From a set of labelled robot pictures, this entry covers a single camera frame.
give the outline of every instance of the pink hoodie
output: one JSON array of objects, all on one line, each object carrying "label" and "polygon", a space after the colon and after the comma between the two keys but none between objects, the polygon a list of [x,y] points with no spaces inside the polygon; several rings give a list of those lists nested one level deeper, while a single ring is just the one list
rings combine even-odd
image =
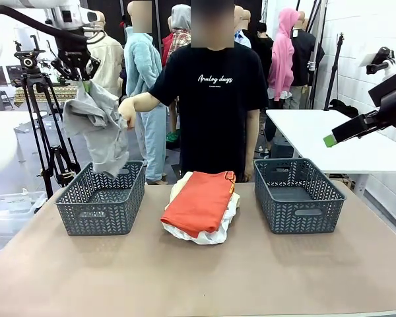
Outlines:
[{"label": "pink hoodie", "polygon": [[298,11],[283,9],[279,14],[279,31],[273,45],[273,62],[269,73],[269,88],[275,90],[275,101],[282,91],[289,91],[293,81],[292,56],[294,51],[290,31],[299,19]]}]

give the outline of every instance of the plaid shirt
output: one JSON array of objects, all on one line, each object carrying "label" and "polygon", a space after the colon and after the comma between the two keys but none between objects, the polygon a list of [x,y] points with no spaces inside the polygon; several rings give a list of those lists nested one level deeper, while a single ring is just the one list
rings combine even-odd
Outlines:
[{"label": "plaid shirt", "polygon": [[178,48],[186,46],[189,43],[191,43],[191,31],[185,28],[175,28],[173,30],[173,42],[170,46],[167,59],[169,59],[170,55]]}]

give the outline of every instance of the orange cloth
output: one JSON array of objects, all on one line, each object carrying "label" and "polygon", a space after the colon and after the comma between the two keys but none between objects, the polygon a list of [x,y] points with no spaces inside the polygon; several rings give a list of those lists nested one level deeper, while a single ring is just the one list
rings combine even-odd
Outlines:
[{"label": "orange cloth", "polygon": [[161,221],[197,238],[201,231],[216,231],[227,210],[236,181],[233,172],[194,172],[168,206]]}]

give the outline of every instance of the black bag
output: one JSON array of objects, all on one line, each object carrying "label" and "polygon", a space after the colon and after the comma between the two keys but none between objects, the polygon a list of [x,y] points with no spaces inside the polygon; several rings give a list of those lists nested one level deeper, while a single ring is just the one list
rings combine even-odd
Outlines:
[{"label": "black bag", "polygon": [[352,106],[347,106],[340,100],[333,99],[332,101],[330,101],[330,105],[332,105],[332,107],[330,107],[329,110],[339,111],[342,114],[350,117],[351,119],[359,116],[358,109],[356,109],[355,107],[352,107]]}]

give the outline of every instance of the gray hood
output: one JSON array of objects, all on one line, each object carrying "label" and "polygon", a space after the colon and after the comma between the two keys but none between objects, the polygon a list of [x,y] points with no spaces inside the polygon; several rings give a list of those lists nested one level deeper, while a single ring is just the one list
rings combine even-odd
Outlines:
[{"label": "gray hood", "polygon": [[172,28],[191,30],[191,7],[189,5],[175,5],[172,8]]}]

